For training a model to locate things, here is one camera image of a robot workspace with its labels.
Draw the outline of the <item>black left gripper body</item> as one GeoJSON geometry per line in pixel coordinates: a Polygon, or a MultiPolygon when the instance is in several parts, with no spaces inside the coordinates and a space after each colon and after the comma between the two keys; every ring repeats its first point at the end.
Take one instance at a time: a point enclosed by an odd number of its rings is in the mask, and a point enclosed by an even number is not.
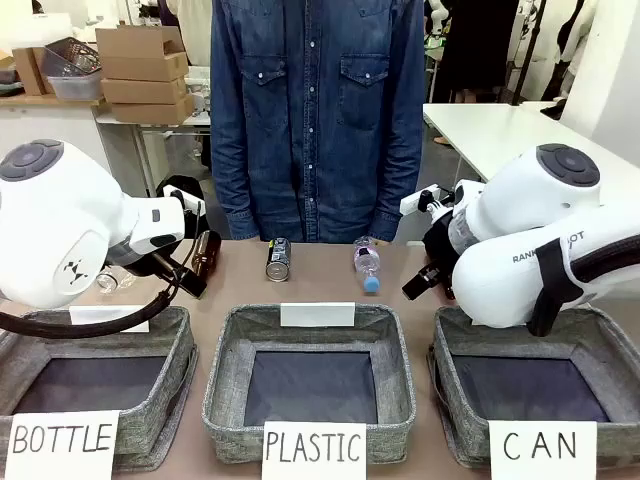
{"type": "Polygon", "coordinates": [[[162,252],[156,251],[142,257],[144,269],[167,283],[177,282],[182,289],[189,287],[188,272],[186,265],[174,260],[162,252]]]}

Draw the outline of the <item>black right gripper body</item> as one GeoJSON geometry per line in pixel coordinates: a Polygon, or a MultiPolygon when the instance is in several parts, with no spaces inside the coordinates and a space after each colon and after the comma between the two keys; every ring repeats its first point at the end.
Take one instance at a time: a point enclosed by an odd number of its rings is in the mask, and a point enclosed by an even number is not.
{"type": "Polygon", "coordinates": [[[444,289],[451,289],[451,278],[458,253],[449,240],[448,228],[451,214],[445,214],[436,220],[423,237],[425,251],[429,259],[425,276],[434,287],[441,284],[444,289]]]}

